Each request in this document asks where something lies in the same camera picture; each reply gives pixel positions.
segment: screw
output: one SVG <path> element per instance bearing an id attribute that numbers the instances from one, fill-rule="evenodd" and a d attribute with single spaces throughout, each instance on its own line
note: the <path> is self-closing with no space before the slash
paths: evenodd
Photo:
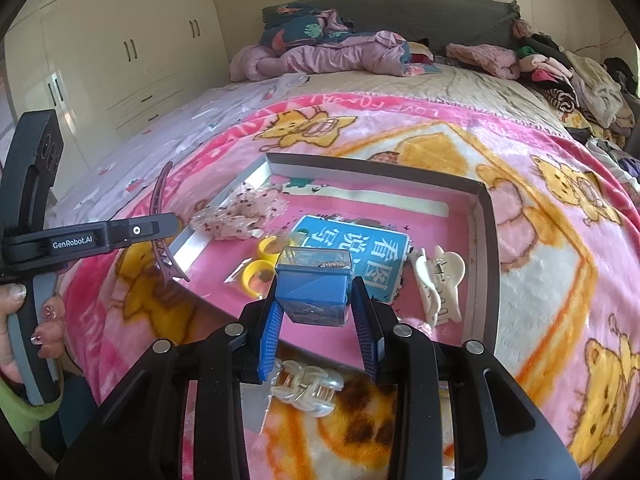
<path id="1" fill-rule="evenodd" d="M 482 352 L 484 352 L 484 345 L 474 339 L 472 339 L 471 341 L 467 341 L 465 344 L 465 348 L 466 351 L 471 354 L 480 355 Z"/>
<path id="2" fill-rule="evenodd" d="M 240 323 L 231 323 L 225 326 L 225 334 L 227 335 L 236 336 L 240 335 L 242 332 L 244 332 L 244 326 Z"/>
<path id="3" fill-rule="evenodd" d="M 159 339 L 151 348 L 156 354 L 164 354 L 171 348 L 171 342 L 168 339 Z"/>
<path id="4" fill-rule="evenodd" d="M 413 330 L 409 325 L 398 324 L 394 327 L 394 334 L 399 337 L 409 337 L 412 334 Z"/>

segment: purple hair clip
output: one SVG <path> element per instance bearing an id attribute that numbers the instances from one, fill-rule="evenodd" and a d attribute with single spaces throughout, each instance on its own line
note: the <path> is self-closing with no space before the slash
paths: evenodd
<path id="1" fill-rule="evenodd" d="M 166 163 L 164 165 L 164 168 L 162 168 L 158 179 L 156 180 L 154 192 L 151 194 L 151 204 L 149 206 L 150 215 L 159 215 L 162 212 L 162 192 L 164 191 L 166 178 L 169 176 L 169 172 L 171 171 L 171 168 L 173 166 L 174 164 L 172 163 L 172 161 Z M 189 281 L 187 275 L 175 262 L 174 257 L 169 252 L 169 249 L 166 246 L 164 240 L 152 240 L 151 247 L 154 250 L 156 263 L 160 268 L 160 272 L 162 272 L 162 280 L 165 285 L 175 278 L 181 278 L 186 282 Z"/>

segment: gray pillow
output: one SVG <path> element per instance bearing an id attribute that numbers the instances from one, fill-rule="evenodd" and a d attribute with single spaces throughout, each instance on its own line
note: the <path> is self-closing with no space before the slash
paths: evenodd
<path id="1" fill-rule="evenodd" d="M 516 1 L 493 0 L 298 0 L 319 9 L 336 9 L 356 32 L 392 30 L 408 41 L 428 38 L 434 54 L 449 43 L 493 44 L 517 48 L 511 23 L 520 17 Z M 266 7 L 263 16 L 279 6 Z"/>

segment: hand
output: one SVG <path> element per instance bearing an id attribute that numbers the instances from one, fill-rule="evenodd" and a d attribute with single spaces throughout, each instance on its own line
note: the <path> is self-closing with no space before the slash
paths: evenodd
<path id="1" fill-rule="evenodd" d="M 6 319 L 22 306 L 26 292 L 23 285 L 0 285 L 0 374 L 15 383 L 21 383 L 22 377 L 11 352 Z M 59 295 L 42 305 L 42 318 L 46 321 L 40 323 L 31 336 L 31 342 L 41 346 L 38 357 L 57 358 L 65 351 L 64 315 L 65 305 Z"/>

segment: white wardrobe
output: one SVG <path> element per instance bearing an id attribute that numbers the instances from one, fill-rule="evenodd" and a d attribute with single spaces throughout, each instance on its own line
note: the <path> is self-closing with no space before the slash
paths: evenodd
<path id="1" fill-rule="evenodd" d="M 213 0 L 28 0 L 4 50 L 17 117 L 57 111 L 58 198 L 121 142 L 228 82 Z"/>

